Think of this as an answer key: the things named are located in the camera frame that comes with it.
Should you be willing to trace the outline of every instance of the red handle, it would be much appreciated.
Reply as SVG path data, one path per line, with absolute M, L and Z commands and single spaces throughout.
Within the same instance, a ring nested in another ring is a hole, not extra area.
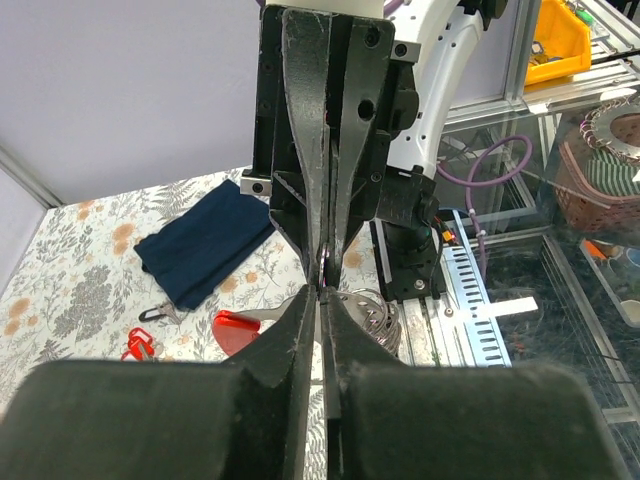
M 138 361 L 143 361 L 145 359 L 142 351 L 145 351 L 147 355 L 153 357 L 153 354 L 156 353 L 155 349 L 149 345 L 147 342 L 143 342 L 141 339 L 135 339 L 132 343 L 129 344 L 129 351 Z
M 227 355 L 235 355 L 260 336 L 260 321 L 229 310 L 221 310 L 213 318 L 213 337 Z
M 130 350 L 132 349 L 132 344 L 137 340 L 148 343 L 149 345 L 153 343 L 153 337 L 149 334 L 149 332 L 140 327 L 136 327 L 129 332 L 129 342 L 127 343 L 127 345 L 129 346 Z

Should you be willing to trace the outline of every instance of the yellow bin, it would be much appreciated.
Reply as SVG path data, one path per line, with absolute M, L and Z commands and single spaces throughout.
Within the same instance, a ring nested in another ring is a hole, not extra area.
M 542 0 L 535 40 L 544 48 L 549 61 L 529 64 L 525 85 L 545 82 L 591 68 L 591 30 L 567 7 L 563 0 Z

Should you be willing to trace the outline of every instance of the navy blue cloth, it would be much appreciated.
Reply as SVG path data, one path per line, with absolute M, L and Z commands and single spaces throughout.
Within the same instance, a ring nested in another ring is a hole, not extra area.
M 227 180 L 134 248 L 173 304 L 193 310 L 273 231 L 269 207 Z

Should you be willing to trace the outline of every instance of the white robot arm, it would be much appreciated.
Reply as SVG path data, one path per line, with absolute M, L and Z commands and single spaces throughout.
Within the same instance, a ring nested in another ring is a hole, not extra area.
M 382 18 L 382 0 L 267 0 L 313 10 Z M 420 46 L 414 78 L 420 109 L 413 126 L 398 137 L 389 152 L 389 165 L 410 171 L 423 169 L 431 179 L 447 113 L 469 58 L 482 38 L 484 20 L 479 11 L 465 13 L 458 0 L 413 0 L 390 17 L 396 40 Z

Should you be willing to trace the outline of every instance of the black cable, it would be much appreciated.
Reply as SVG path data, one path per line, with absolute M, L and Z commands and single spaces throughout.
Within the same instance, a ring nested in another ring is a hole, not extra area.
M 603 63 L 612 62 L 614 60 L 626 60 L 629 57 L 633 57 L 635 55 L 640 54 L 640 49 L 634 48 L 627 52 L 618 52 L 613 55 L 609 55 L 607 57 L 598 58 L 591 62 L 591 65 L 602 65 Z
M 464 163 L 466 166 L 469 166 L 471 164 L 471 159 L 467 156 L 469 154 L 473 155 L 475 160 L 478 160 L 478 155 L 476 155 L 476 153 L 473 151 L 473 146 L 476 144 L 476 142 L 480 139 L 482 134 L 485 132 L 486 132 L 485 130 L 480 130 L 480 129 L 476 130 L 476 133 L 474 134 L 473 138 L 469 143 L 464 143 L 462 140 L 456 139 L 458 142 L 464 145 L 464 148 L 458 148 L 441 139 L 440 151 L 444 154 L 444 159 L 442 160 L 442 163 L 448 163 L 453 159 L 458 159 L 462 163 Z M 482 172 L 483 169 L 484 169 L 484 166 L 481 165 L 480 172 Z
M 429 286 L 431 287 L 431 298 L 434 300 L 438 300 L 440 298 L 440 292 L 438 291 L 438 286 L 434 281 L 435 272 L 438 269 L 438 265 L 440 265 L 440 260 L 442 260 L 442 252 L 444 251 L 444 237 L 442 235 L 442 226 L 436 222 L 434 227 L 435 231 L 438 234 L 438 253 L 436 254 L 436 261 L 433 264 L 433 268 L 431 269 L 431 275 L 429 275 Z

